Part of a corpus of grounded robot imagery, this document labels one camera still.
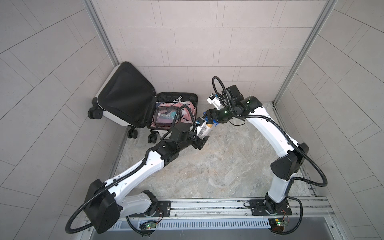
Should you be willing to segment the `clear bottle with blue lid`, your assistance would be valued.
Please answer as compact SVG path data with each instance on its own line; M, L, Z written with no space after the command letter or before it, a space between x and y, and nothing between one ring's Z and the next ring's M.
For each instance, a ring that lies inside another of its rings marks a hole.
M217 125L218 123L206 122L203 116L198 117L196 120L198 138L202 139L203 137L208 136Z

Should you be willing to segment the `pink shark print garment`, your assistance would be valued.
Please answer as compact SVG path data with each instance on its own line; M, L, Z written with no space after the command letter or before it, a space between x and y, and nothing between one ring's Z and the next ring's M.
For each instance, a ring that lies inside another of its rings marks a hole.
M177 120L175 121L175 123L178 123L178 122L192 123L192 116L194 116L194 118L196 117L196 107L194 106L194 104L192 102L179 102L179 103L162 103L162 102L157 102L156 103L156 108L158 108L158 107L178 107L178 108L180 108L182 106L187 106L191 110L192 114L190 114L188 112L187 108L181 109L181 111L179 112L179 114L177 116ZM151 125L150 125L150 127L152 129L167 129L168 130L172 126L171 125L170 127L156 128L156 127L153 127L152 122L151 122Z

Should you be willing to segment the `clear black-trimmed toiletry pouch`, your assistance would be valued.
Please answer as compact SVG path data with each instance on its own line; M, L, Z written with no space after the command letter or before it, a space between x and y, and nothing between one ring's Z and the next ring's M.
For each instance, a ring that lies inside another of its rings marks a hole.
M158 107L153 116L153 127L170 127L178 111L178 107Z

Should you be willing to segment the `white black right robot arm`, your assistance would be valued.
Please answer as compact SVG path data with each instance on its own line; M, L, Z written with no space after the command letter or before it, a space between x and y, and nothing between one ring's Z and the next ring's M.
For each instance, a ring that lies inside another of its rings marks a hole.
M207 110L203 116L203 123L199 123L199 138L203 138L219 123L227 123L229 120L238 117L250 116L247 120L251 123L270 143L275 150L277 160L271 163L271 170L274 174L271 187L265 196L262 206L269 215L276 215L282 212L282 207L287 204L287 195L293 183L292 178L296 176L305 158L289 143L298 147L305 154L309 147L305 143L298 143L290 136L285 137L285 132L280 126L273 122L266 109L256 97L236 97L229 100L224 106L219 97L210 95L207 99L209 104L215 106Z

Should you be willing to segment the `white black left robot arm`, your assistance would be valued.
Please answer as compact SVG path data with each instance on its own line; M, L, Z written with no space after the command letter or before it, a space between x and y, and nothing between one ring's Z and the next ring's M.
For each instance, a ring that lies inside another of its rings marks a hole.
M98 234L109 230L121 217L145 213L152 215L156 211L157 198L150 191L128 197L128 193L153 173L161 170L179 153L193 146L202 149L209 138L214 124L203 123L193 133L190 124L176 124L169 138L161 140L148 149L145 157L134 166L102 182L97 179L90 184L84 206L81 208Z

